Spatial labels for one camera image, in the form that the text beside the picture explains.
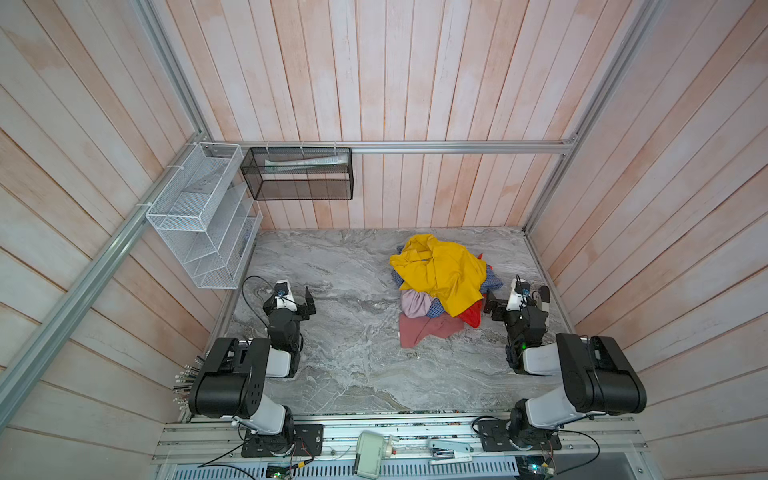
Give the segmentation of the light pink cloth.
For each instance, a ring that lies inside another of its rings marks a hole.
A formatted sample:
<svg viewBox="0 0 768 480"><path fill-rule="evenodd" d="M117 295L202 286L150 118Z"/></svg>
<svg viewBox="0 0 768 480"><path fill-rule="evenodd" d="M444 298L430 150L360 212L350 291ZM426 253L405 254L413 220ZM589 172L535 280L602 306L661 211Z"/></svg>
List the light pink cloth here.
<svg viewBox="0 0 768 480"><path fill-rule="evenodd" d="M434 298L426 292L408 289L401 291L401 308L408 318L425 317L429 312Z"/></svg>

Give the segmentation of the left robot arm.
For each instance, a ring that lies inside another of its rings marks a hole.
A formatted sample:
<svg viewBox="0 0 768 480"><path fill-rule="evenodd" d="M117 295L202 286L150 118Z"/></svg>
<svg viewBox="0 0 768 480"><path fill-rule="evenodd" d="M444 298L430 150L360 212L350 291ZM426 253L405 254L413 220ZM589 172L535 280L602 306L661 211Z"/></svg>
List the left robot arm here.
<svg viewBox="0 0 768 480"><path fill-rule="evenodd" d="M273 286L263 310L267 336L216 339L191 383L187 405L194 416L224 418L243 428L244 455L283 456L299 446L293 415L264 390L268 379L288 379L298 372L304 348L301 323L316 314L316 305L309 289L302 302L296 300L284 280Z"/></svg>

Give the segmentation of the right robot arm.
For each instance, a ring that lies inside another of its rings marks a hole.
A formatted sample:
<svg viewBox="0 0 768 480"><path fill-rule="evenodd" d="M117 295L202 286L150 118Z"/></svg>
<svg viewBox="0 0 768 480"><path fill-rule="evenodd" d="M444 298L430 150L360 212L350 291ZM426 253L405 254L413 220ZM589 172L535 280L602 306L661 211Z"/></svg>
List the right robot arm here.
<svg viewBox="0 0 768 480"><path fill-rule="evenodd" d="M508 365L521 375L557 376L561 384L536 398L519 400L505 424L514 449L547 446L561 427L594 415L642 412L646 389L617 341L607 336L558 333L546 344L550 290L536 292L518 279L507 300L488 293L484 311L504 324Z"/></svg>

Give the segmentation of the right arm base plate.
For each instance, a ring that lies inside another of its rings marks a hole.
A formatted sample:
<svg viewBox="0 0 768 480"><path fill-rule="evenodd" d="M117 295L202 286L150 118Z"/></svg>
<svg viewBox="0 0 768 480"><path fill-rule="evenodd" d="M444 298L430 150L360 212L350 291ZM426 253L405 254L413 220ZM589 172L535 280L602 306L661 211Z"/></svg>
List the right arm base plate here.
<svg viewBox="0 0 768 480"><path fill-rule="evenodd" d="M562 443L555 430L538 429L513 420L483 416L471 428L479 437L484 452L558 451Z"/></svg>

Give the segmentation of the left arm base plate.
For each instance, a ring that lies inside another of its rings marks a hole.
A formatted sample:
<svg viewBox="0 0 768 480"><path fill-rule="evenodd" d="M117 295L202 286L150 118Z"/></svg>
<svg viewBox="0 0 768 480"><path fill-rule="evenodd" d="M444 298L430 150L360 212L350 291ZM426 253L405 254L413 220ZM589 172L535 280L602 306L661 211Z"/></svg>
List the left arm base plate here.
<svg viewBox="0 0 768 480"><path fill-rule="evenodd" d="M264 435L248 432L242 446L243 458L290 456L318 457L322 453L324 426L299 424L287 426L280 434Z"/></svg>

